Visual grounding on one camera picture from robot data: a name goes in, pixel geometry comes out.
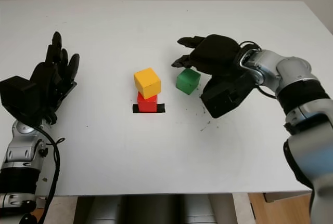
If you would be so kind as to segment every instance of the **stacked cubes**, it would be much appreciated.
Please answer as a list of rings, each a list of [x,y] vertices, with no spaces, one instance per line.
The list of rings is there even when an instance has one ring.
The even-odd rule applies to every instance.
[[[134,74],[138,90],[137,104],[139,112],[157,112],[157,94],[161,92],[161,80],[152,68]]]

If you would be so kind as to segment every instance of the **green cube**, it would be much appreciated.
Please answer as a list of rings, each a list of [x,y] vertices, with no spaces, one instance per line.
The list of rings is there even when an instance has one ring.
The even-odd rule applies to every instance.
[[[190,95],[197,88],[200,80],[200,73],[191,69],[185,69],[177,77],[176,87]]]

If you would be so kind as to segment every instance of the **wooden floor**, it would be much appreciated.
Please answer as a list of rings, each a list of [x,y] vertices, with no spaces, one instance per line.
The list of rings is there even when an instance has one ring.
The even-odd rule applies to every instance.
[[[257,224],[310,224],[310,196],[267,203],[262,193],[249,193]]]

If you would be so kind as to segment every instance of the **black cable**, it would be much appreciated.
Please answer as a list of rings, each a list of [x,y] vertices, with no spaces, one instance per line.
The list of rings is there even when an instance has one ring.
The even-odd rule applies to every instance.
[[[256,88],[258,89],[258,91],[260,91],[261,94],[265,95],[266,97],[276,99],[276,97],[274,95],[271,95],[271,94],[265,92],[263,89],[260,88],[259,85]]]
[[[239,46],[242,46],[243,44],[252,44],[252,45],[258,46],[259,50],[261,50],[261,47],[254,41],[243,41],[239,44]]]
[[[58,181],[59,173],[60,173],[60,153],[59,153],[59,149],[58,149],[57,144],[63,142],[65,139],[60,138],[57,142],[54,142],[53,138],[46,131],[44,131],[42,128],[40,128],[40,127],[33,127],[33,128],[36,129],[37,131],[39,131],[42,135],[44,135],[48,139],[48,141],[50,142],[50,143],[48,143],[48,145],[53,146],[53,159],[54,159],[54,162],[56,164],[56,168],[55,168],[55,171],[54,171],[51,188],[50,188],[50,191],[48,193],[48,197],[46,199],[44,212],[43,212],[43,214],[42,214],[42,216],[41,216],[41,218],[38,222],[38,224],[43,224],[44,221],[45,221],[47,211],[50,207],[51,201],[52,201],[52,199],[54,197],[54,194],[56,192],[57,181]]]
[[[59,139],[56,141],[56,145],[58,145],[58,144],[64,142],[65,140],[66,140],[65,137],[61,137],[61,138],[59,138]]]

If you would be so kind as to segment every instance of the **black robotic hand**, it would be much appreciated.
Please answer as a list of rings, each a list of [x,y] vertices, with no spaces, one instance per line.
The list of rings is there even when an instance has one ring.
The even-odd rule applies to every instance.
[[[238,44],[232,38],[216,34],[183,37],[178,43],[194,50],[173,62],[173,67],[194,66],[198,71],[212,75],[201,95],[212,117],[217,118],[233,110],[257,87],[249,72],[238,65],[245,52],[260,50],[256,43]]]
[[[0,82],[3,106],[18,121],[39,126],[42,119],[55,124],[55,112],[64,98],[76,86],[80,56],[62,49],[61,35],[55,32],[48,46],[45,62],[39,63],[29,80],[14,76]]]

